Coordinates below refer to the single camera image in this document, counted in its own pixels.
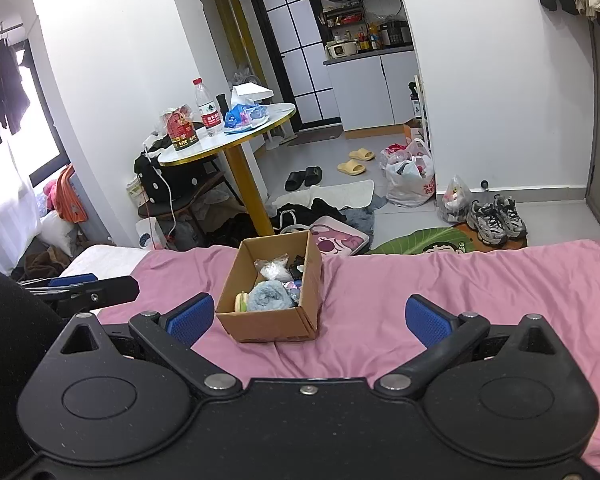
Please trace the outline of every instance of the black slipper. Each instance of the black slipper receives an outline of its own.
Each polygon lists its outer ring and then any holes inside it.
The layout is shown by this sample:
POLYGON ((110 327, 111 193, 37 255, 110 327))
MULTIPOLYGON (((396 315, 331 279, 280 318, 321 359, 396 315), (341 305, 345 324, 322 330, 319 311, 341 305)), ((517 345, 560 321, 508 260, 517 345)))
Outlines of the black slipper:
POLYGON ((309 166, 305 172, 304 177, 304 185, 315 186, 316 184, 320 184, 322 180, 322 168, 320 166, 309 166))
POLYGON ((289 173, 289 178, 285 182, 285 191, 295 191, 302 186, 304 182, 305 171, 292 171, 289 173))

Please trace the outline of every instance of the white pillow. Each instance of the white pillow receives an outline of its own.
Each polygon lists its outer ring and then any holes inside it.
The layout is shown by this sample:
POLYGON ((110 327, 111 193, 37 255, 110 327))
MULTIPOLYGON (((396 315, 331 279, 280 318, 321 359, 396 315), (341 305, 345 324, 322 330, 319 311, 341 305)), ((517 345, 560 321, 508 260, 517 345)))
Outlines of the white pillow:
POLYGON ((69 232, 74 228, 75 224, 62 220, 58 211, 51 211, 40 221, 42 229, 38 238, 45 244, 55 245, 67 256, 71 254, 71 237, 69 232))

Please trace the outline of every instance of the kitchen cabinet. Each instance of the kitchen cabinet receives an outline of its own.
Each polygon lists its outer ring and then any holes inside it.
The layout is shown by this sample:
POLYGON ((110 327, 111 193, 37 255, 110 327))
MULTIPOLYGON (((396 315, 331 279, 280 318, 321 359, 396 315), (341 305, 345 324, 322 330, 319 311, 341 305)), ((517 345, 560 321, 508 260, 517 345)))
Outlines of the kitchen cabinet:
POLYGON ((413 117, 409 83, 415 81, 415 75, 418 73, 416 53, 413 50, 395 52, 383 54, 380 59, 389 89, 391 108, 394 111, 394 122, 404 124, 413 117))
POLYGON ((334 63, 327 69, 345 130, 394 124, 380 56, 334 63))

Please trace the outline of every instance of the clothes rod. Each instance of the clothes rod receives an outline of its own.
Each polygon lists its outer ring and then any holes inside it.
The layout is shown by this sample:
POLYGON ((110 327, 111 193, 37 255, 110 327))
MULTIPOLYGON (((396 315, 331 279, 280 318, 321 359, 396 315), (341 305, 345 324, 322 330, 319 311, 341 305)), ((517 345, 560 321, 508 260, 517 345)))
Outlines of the clothes rod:
POLYGON ((24 27, 24 23, 21 23, 19 25, 13 25, 13 27, 9 27, 9 28, 5 28, 4 30, 0 31, 0 36, 2 34, 4 34, 5 32, 9 32, 10 30, 15 30, 16 28, 20 28, 20 27, 24 27))

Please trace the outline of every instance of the gray rug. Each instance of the gray rug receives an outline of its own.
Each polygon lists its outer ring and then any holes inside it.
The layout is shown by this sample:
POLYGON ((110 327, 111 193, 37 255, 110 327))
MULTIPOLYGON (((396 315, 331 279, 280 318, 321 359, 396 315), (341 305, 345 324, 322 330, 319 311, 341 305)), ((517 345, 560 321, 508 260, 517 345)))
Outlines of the gray rug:
POLYGON ((374 193, 371 203, 368 206, 358 209, 345 207, 340 210, 340 212, 347 218, 347 225, 357 229, 358 231, 362 231, 365 235, 369 236, 369 243, 358 254, 366 253, 373 244, 374 227, 376 224, 374 211, 376 209, 380 209, 386 203, 386 197, 378 196, 374 193))
POLYGON ((337 139, 342 135, 343 131, 342 124, 338 124, 337 126, 325 126, 324 128, 309 130, 308 132, 298 132, 298 138, 290 140, 286 145, 297 146, 298 144, 318 142, 319 140, 337 139))

